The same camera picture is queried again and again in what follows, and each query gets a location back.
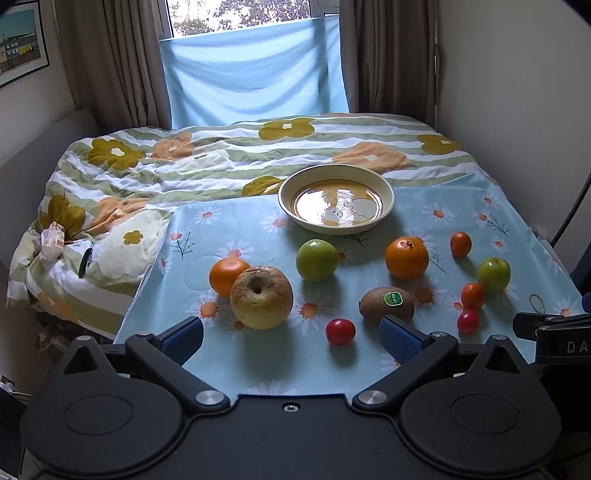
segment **apple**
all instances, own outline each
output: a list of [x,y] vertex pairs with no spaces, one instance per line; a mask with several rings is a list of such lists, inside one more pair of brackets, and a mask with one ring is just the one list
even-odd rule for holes
[[335,272],[338,265],[339,253],[324,240],[308,240],[295,257],[295,266],[304,280],[324,280]]
[[230,291],[230,305],[236,318],[258,330],[273,328],[285,321],[293,304],[291,284],[275,267],[247,268]]
[[476,281],[486,293],[503,293],[510,280],[511,267],[502,258],[487,258],[476,270]]

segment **orange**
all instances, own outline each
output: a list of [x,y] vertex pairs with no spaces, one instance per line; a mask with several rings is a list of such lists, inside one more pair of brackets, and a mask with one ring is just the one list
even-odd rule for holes
[[420,238],[402,236],[392,242],[385,253],[386,268],[400,280],[413,280],[429,266],[429,252]]
[[222,258],[209,271],[209,284],[222,297],[229,297],[232,285],[250,265],[240,257]]

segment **kiwi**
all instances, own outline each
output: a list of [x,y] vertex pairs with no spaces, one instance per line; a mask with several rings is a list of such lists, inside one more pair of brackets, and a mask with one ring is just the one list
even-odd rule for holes
[[[386,303],[388,293],[400,294],[402,303],[395,306]],[[399,300],[396,295],[388,299],[389,303],[395,303],[396,300]],[[377,323],[384,315],[394,315],[408,322],[414,315],[414,302],[410,293],[406,290],[395,287],[378,287],[363,295],[359,302],[359,313],[369,322]]]

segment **blue gripper pad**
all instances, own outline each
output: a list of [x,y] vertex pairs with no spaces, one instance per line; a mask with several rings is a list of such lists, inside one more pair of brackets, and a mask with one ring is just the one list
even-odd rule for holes
[[424,349],[423,341],[384,317],[379,323],[382,346],[403,365]]

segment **daisy pattern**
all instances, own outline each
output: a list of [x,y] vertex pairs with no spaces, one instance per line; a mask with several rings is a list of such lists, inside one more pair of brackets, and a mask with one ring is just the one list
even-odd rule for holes
[[423,213],[429,215],[429,218],[437,223],[447,223],[453,220],[453,213],[447,207],[442,207],[438,203],[428,203],[423,207]]
[[197,212],[195,223],[205,223],[205,225],[211,225],[211,222],[217,220],[219,215],[220,210],[218,208],[206,208]]
[[546,260],[546,267],[549,272],[551,271],[554,274],[554,276],[558,275],[558,272],[560,271],[560,265],[558,265],[556,259],[550,254],[548,254],[548,260]]
[[436,278],[429,280],[420,280],[411,288],[411,293],[414,295],[414,304],[418,312],[426,311],[425,307],[429,309],[436,303],[441,303],[441,295],[447,293],[445,288],[435,288],[438,280]]
[[265,219],[261,220],[261,226],[269,233],[277,233],[287,225],[287,217],[277,212],[265,215]]
[[232,332],[232,340],[244,340],[246,333],[250,334],[250,330],[240,320],[228,320],[226,322],[226,330]]
[[474,216],[474,223],[478,225],[478,228],[486,228],[489,225],[491,213],[488,210],[478,210]]
[[482,197],[482,201],[486,204],[487,208],[499,208],[499,198],[492,192],[485,193]]
[[249,395],[296,395],[297,390],[295,388],[284,390],[281,380],[273,379],[268,387],[261,382],[256,387],[247,388],[246,393]]
[[509,283],[505,290],[503,290],[503,295],[507,295],[509,298],[513,300],[519,300],[519,295],[517,295],[517,285],[514,283]]
[[391,373],[400,367],[400,363],[389,353],[382,353],[382,359],[379,361],[384,367],[380,367],[380,371],[384,373]]
[[217,249],[218,257],[240,257],[243,260],[249,261],[251,259],[250,252],[254,250],[248,242],[244,240],[232,240],[227,243],[228,247],[220,247]]
[[167,271],[169,271],[172,264],[173,261],[169,258],[161,258],[160,260],[158,260],[158,267],[160,268],[162,274],[165,274]]
[[464,309],[464,305],[462,305],[462,299],[459,296],[449,297],[445,304],[449,307],[447,309],[448,312],[458,312],[461,313]]
[[301,325],[301,334],[306,336],[310,325],[319,332],[321,323],[328,323],[329,317],[336,311],[330,307],[331,298],[322,297],[318,291],[308,291],[304,296],[295,298],[294,309],[287,322],[290,327],[295,328]]
[[353,259],[353,250],[350,247],[336,247],[340,265],[350,265]]
[[571,297],[562,299],[554,307],[554,313],[562,315],[563,317],[570,317],[571,315],[578,315],[582,313],[581,309],[577,307],[577,301],[571,302]]
[[199,294],[199,301],[193,303],[187,313],[193,313],[201,318],[208,327],[213,327],[216,320],[221,320],[228,311],[228,305],[222,303],[213,290],[207,290]]
[[420,239],[427,248],[435,248],[435,244],[431,242],[431,240],[433,240],[433,236],[429,235],[421,228],[405,228],[404,233],[406,233],[408,236],[414,236]]
[[506,254],[509,251],[507,242],[498,236],[491,239],[491,247],[501,254]]

